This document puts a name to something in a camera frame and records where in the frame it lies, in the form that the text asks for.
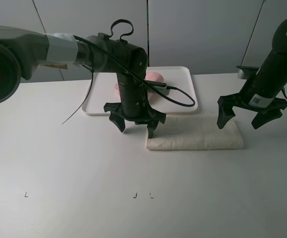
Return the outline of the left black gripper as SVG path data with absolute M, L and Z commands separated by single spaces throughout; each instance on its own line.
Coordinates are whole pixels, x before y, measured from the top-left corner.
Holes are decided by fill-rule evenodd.
M 117 126 L 121 133 L 125 130 L 125 121 L 148 123 L 148 138 L 153 138 L 158 122 L 165 123 L 166 114 L 158 112 L 150 106 L 144 84 L 124 73 L 116 75 L 120 102 L 104 105 L 104 111 L 110 113 L 109 120 Z

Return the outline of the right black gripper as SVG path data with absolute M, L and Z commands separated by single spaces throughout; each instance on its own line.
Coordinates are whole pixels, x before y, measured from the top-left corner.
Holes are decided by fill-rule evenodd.
M 281 118 L 287 101 L 277 98 L 277 95 L 286 83 L 287 54 L 270 53 L 257 74 L 247 79 L 238 93 L 218 99 L 218 128 L 224 128 L 235 116 L 234 107 L 257 113 L 251 123 L 254 129 Z

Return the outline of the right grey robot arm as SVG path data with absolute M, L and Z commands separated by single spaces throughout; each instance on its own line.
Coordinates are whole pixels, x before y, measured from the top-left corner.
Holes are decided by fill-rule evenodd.
M 287 107 L 287 97 L 277 98 L 287 84 L 287 19 L 275 31 L 272 50 L 262 66 L 239 65 L 238 69 L 239 78 L 246 82 L 238 93 L 218 99 L 218 128 L 224 128 L 235 116 L 234 107 L 257 113 L 251 123 L 254 129 L 279 119 Z

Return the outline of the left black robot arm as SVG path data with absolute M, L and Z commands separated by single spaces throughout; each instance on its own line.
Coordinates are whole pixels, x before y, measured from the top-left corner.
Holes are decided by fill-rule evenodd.
M 148 101 L 148 91 L 154 90 L 154 85 L 145 80 L 145 50 L 104 33 L 83 39 L 0 26 L 0 103 L 42 64 L 79 64 L 89 66 L 92 72 L 115 73 L 120 102 L 106 103 L 104 111 L 110 113 L 110 121 L 120 131 L 125 130 L 126 121 L 132 121 L 146 125 L 152 137 L 158 124 L 166 120 L 166 115 Z

